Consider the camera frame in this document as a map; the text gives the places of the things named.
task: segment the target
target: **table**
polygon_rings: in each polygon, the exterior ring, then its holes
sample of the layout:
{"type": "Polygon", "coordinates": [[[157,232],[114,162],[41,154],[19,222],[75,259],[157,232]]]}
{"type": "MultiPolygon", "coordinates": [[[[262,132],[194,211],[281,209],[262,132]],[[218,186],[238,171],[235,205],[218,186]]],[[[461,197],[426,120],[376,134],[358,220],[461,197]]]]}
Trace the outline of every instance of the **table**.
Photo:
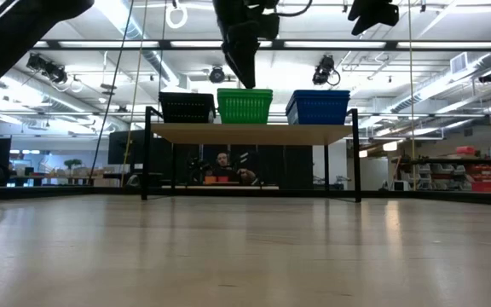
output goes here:
{"type": "MultiPolygon", "coordinates": [[[[355,202],[361,202],[361,172],[359,163],[359,117],[351,109],[352,125],[255,125],[255,124],[152,124],[153,107],[145,109],[144,164],[142,200],[147,200],[149,160],[153,133],[173,144],[231,145],[309,145],[324,146],[325,190],[329,192],[329,145],[353,135],[355,202]]],[[[176,147],[172,146],[171,190],[176,191],[176,147]]]]}

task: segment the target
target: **man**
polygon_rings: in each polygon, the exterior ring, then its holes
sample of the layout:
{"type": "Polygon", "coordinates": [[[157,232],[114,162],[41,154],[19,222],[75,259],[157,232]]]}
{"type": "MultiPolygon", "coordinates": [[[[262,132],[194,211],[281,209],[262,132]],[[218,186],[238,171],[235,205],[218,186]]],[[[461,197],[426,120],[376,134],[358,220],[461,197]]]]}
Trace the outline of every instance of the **man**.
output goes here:
{"type": "Polygon", "coordinates": [[[230,166],[229,154],[219,153],[217,155],[217,165],[213,171],[207,171],[207,176],[228,177],[230,182],[240,182],[241,184],[251,185],[257,176],[254,172],[245,168],[240,168],[234,171],[230,166]]]}

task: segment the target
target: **wooden floor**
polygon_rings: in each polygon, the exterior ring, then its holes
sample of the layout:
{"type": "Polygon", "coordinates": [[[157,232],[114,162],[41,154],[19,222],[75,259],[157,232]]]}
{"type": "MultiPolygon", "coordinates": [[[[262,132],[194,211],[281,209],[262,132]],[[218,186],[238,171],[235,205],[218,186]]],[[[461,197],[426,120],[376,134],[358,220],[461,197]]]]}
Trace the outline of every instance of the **wooden floor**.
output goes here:
{"type": "Polygon", "coordinates": [[[0,202],[0,306],[491,307],[491,206],[0,202]]]}

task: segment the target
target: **black basket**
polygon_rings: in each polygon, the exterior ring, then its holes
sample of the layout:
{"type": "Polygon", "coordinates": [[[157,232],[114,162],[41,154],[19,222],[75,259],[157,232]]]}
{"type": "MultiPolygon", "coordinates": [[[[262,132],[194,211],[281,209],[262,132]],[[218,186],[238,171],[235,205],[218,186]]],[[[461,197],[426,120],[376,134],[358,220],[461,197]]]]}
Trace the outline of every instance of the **black basket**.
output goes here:
{"type": "Polygon", "coordinates": [[[160,93],[165,123],[213,123],[215,104],[212,94],[160,93]]]}

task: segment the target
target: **blue basket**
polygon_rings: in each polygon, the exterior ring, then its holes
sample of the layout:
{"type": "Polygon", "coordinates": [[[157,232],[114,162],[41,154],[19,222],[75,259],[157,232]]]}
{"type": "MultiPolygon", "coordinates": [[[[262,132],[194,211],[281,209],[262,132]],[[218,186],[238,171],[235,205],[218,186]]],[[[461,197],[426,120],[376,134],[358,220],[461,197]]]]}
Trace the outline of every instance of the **blue basket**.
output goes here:
{"type": "Polygon", "coordinates": [[[287,104],[289,125],[343,125],[349,90],[295,90],[287,104]]]}

